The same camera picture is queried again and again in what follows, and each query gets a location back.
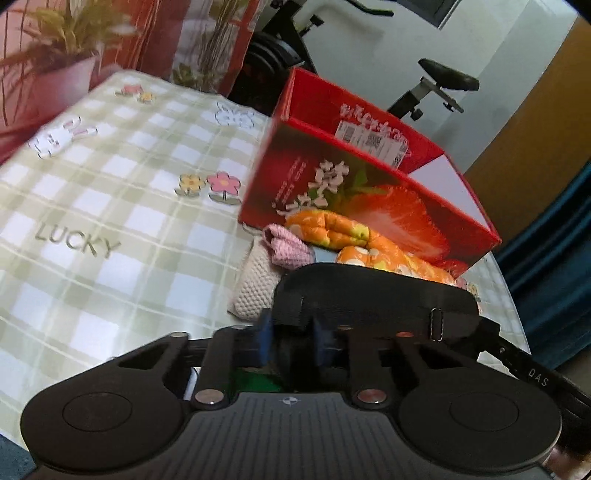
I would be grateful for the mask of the red strawberry cardboard box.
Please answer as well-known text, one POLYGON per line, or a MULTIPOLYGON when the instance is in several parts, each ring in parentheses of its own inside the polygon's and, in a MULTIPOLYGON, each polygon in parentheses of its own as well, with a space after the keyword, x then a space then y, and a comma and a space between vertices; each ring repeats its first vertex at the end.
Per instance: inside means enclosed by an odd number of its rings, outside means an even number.
POLYGON ((455 275, 501 243, 442 148, 362 98, 294 68, 238 220, 263 228, 308 209, 365 224, 455 275))

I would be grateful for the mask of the black exercise bike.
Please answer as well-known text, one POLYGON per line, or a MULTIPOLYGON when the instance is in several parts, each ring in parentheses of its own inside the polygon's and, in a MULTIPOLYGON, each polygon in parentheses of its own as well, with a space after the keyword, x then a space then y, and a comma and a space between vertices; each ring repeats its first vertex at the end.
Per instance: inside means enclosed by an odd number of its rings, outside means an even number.
POLYGON ((301 68, 331 81, 365 99, 372 98, 380 106, 388 100, 388 112, 399 119, 421 118, 421 101, 434 93, 450 111, 463 111, 452 91, 474 92, 480 81, 468 74, 434 60, 422 58, 418 65, 425 74, 417 85, 410 85, 414 68, 402 57, 404 48, 396 44, 393 60, 382 60, 363 47, 369 33, 352 27, 339 33, 335 26, 325 33, 305 40, 311 29, 320 28, 324 20, 311 15, 308 24, 298 29, 294 16, 303 8, 301 1, 283 1, 263 29, 253 33, 245 53, 242 69, 229 93, 229 99, 240 105, 270 115, 287 85, 291 69, 301 68))

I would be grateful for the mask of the wooden door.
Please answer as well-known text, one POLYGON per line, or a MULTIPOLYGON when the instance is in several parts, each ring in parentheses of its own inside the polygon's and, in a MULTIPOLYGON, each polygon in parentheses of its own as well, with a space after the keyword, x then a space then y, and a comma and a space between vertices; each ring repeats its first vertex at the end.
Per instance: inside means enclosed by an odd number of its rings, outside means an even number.
POLYGON ((466 178, 504 242, 590 159, 590 24, 577 18, 546 71, 466 178))

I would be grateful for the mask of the black sleep eye mask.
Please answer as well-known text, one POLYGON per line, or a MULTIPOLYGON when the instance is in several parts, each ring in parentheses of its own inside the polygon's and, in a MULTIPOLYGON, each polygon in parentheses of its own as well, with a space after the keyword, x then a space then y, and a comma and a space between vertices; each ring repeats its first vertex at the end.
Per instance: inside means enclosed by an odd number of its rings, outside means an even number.
POLYGON ((472 294, 458 287, 337 263, 311 264, 283 277, 271 316, 277 326, 382 325, 435 341, 467 337, 481 321, 472 294))

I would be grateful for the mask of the dark window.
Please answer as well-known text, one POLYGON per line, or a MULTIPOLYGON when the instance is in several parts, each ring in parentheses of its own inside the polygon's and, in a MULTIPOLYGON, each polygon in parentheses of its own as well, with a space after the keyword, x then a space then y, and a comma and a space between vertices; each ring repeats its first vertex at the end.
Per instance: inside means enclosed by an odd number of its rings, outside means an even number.
POLYGON ((397 3, 441 29, 456 10, 460 0, 397 0, 397 3))

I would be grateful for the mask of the blue curtain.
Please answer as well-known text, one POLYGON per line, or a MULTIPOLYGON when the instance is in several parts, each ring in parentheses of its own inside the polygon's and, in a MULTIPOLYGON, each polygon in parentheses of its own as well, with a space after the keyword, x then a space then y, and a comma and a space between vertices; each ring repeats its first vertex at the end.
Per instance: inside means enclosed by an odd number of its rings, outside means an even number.
POLYGON ((534 359, 555 369, 590 346, 590 165, 495 254, 534 359))

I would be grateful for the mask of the pink knitted cloth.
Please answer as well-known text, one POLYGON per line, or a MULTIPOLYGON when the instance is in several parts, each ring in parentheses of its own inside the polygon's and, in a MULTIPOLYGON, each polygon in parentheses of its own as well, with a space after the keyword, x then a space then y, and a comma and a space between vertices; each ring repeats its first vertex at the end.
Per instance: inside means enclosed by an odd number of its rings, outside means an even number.
POLYGON ((287 271, 315 262, 315 253, 294 233, 277 224, 263 229, 263 242, 270 252, 270 262, 287 271))

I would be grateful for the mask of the cream knitted cloth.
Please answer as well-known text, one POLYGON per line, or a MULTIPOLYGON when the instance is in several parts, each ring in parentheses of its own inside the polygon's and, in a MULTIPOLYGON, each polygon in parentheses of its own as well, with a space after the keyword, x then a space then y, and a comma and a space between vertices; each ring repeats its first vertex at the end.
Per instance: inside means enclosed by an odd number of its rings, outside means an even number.
POLYGON ((270 249, 256 236, 239 268, 228 312, 243 322, 254 322, 273 305, 273 292, 286 270, 270 260, 270 249))

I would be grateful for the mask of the orange floral quilted cloth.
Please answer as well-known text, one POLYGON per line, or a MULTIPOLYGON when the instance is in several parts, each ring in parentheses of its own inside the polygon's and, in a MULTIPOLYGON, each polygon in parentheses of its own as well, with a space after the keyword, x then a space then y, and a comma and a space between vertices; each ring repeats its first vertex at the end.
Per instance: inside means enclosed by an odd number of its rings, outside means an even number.
POLYGON ((405 252, 367 225, 325 210, 302 210, 287 216, 284 227, 304 242, 338 253, 339 264, 363 266, 456 286, 446 270, 405 252))

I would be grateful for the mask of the red printed backdrop curtain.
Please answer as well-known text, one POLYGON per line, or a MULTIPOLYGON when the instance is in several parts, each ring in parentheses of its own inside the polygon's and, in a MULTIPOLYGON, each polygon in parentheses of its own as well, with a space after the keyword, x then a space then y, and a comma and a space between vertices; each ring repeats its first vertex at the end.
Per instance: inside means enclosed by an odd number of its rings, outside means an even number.
POLYGON ((119 70, 228 95, 268 5, 259 0, 2 2, 2 159, 119 70))

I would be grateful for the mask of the green plaid tablecloth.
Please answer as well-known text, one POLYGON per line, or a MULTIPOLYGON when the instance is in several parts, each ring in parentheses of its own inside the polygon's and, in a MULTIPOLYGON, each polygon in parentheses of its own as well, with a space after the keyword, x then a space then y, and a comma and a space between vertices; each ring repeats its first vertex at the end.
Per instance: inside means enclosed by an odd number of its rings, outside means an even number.
MULTIPOLYGON (((239 222, 271 119, 116 73, 1 167, 1 432, 41 390, 172 332, 211 336, 252 240, 239 222)), ((455 275, 449 266, 441 266, 455 275)), ((527 347, 492 252, 455 275, 527 347)))

